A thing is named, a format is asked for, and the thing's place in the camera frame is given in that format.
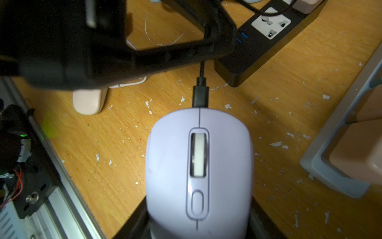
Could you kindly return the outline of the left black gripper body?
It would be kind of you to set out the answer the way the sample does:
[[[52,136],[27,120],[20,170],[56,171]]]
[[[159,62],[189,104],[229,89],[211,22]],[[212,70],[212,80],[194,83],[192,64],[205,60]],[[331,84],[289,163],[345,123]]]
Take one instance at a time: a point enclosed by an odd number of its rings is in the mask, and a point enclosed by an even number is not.
[[[43,89],[99,89],[234,50],[236,25],[220,1],[167,5],[204,38],[134,50],[126,44],[126,1],[1,1],[1,76]]]

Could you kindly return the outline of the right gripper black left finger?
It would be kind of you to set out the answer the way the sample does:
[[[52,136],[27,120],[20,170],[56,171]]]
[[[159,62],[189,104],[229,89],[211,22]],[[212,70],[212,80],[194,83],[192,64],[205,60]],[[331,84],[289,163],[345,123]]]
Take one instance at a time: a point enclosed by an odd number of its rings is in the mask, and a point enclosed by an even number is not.
[[[113,239],[148,239],[149,213],[144,198]]]

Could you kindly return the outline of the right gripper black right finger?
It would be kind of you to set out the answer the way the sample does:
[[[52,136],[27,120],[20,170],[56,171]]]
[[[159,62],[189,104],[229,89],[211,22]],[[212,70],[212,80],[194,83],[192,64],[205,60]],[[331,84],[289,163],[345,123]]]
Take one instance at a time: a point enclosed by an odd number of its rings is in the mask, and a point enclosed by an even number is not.
[[[287,239],[287,236],[277,227],[260,204],[252,198],[249,217],[250,239]]]

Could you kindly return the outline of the white wireless mouse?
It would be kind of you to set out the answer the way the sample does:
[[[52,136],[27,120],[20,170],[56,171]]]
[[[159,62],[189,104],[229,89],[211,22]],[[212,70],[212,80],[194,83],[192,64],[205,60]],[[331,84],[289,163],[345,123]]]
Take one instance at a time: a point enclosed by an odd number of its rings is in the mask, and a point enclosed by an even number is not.
[[[74,109],[82,115],[98,114],[105,103],[108,89],[73,91]]]

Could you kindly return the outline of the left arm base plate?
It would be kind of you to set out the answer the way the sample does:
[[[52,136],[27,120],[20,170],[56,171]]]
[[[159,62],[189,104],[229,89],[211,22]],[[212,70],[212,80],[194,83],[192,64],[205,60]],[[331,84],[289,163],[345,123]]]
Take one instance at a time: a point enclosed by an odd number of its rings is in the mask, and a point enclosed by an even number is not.
[[[1,112],[1,185],[19,218],[31,216],[59,185],[59,175],[28,116],[17,105]]]

